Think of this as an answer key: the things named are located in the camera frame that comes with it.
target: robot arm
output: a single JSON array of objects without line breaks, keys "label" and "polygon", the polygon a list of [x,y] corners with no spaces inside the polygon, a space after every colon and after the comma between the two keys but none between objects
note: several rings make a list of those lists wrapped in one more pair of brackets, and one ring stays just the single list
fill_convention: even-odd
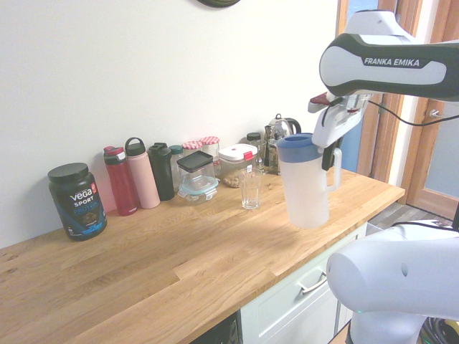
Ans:
[{"label": "robot arm", "polygon": [[326,108],[314,130],[314,144],[327,148],[355,127],[374,93],[459,101],[458,61],[457,41],[420,44],[392,12],[356,13],[321,58],[328,93],[309,103],[312,113]]},{"label": "robot arm", "polygon": [[328,283],[354,311],[354,344],[415,344],[427,316],[459,320],[458,259],[458,233],[416,224],[380,231],[332,254]]},{"label": "robot arm", "polygon": [[[325,109],[313,142],[326,157],[359,123],[374,93],[459,101],[459,42],[420,44],[393,13],[363,11],[323,53],[320,73],[328,92],[311,99],[309,110]],[[332,254],[328,283],[354,311],[351,342],[415,344],[427,316],[459,320],[458,261],[457,233],[416,224],[387,229]]]}]

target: black lid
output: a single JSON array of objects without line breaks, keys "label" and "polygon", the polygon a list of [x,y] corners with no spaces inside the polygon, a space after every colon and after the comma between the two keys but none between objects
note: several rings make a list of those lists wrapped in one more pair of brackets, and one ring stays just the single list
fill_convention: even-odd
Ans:
[{"label": "black lid", "polygon": [[[132,140],[138,140],[139,143],[131,143],[129,144]],[[145,153],[145,145],[143,144],[143,141],[140,138],[130,138],[129,140],[126,141],[126,144],[124,145],[124,149],[126,150],[126,154],[128,156],[139,156],[140,154]]]},{"label": "black lid", "polygon": [[261,135],[259,133],[248,133],[246,139],[247,141],[261,140]]},{"label": "black lid", "polygon": [[167,143],[165,142],[155,142],[154,145],[160,145],[162,148],[167,148]]},{"label": "black lid", "polygon": [[154,144],[148,149],[148,155],[157,161],[167,161],[172,156],[172,151],[165,148],[162,143]]},{"label": "black lid", "polygon": [[53,168],[48,172],[48,178],[54,183],[69,183],[84,178],[89,173],[89,168],[85,163],[68,163]]},{"label": "black lid", "polygon": [[198,150],[189,156],[177,160],[177,165],[179,165],[180,168],[183,168],[186,172],[193,173],[213,161],[213,156]]}]

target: butcher block counter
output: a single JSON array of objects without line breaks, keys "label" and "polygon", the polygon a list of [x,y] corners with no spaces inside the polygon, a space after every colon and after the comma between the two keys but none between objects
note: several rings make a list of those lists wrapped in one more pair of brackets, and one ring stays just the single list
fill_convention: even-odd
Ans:
[{"label": "butcher block counter", "polygon": [[220,185],[199,206],[112,212],[85,242],[60,229],[0,250],[0,343],[189,343],[404,193],[343,171],[330,220],[305,230],[288,221],[281,177],[262,183],[254,211]]}]

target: door handle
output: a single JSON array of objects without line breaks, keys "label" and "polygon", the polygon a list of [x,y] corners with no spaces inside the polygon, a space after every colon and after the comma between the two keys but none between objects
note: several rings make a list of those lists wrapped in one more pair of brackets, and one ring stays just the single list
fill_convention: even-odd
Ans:
[{"label": "door handle", "polygon": [[305,287],[301,282],[298,282],[297,285],[301,287],[301,294],[306,295],[309,292],[312,292],[313,290],[316,290],[317,288],[319,288],[325,282],[327,282],[327,274],[324,271],[322,271],[321,277],[323,277],[323,278],[321,278],[312,287]]},{"label": "door handle", "polygon": [[436,109],[433,109],[429,112],[429,116],[431,118],[444,118],[441,114],[440,114],[440,111],[436,110]]}]

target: wall clock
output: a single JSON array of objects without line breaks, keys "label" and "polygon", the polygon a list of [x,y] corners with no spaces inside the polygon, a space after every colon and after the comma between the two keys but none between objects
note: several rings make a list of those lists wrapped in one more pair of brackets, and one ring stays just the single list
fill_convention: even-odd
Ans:
[{"label": "wall clock", "polygon": [[228,7],[236,4],[239,0],[198,0],[204,5],[211,7]]}]

